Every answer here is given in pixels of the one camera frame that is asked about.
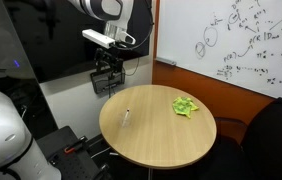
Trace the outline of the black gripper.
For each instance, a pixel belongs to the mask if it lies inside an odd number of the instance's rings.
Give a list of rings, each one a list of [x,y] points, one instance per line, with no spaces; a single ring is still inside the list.
[[[96,91],[102,92],[105,82],[105,72],[101,71],[105,67],[115,72],[111,82],[111,87],[117,87],[121,84],[121,72],[123,69],[123,60],[102,48],[98,48],[95,52],[94,60],[96,61]]]

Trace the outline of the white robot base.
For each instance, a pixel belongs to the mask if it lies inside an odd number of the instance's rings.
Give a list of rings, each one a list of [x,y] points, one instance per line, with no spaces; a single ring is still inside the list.
[[[0,92],[0,180],[61,180],[13,102]]]

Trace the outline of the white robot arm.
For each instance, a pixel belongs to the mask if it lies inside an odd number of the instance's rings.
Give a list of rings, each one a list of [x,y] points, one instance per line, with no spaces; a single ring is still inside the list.
[[[102,33],[93,29],[82,31],[84,38],[99,45],[94,55],[96,71],[90,75],[94,91],[100,93],[122,84],[123,60],[108,52],[108,49],[127,48],[136,44],[136,39],[128,33],[134,0],[68,1],[80,12],[105,23]]]

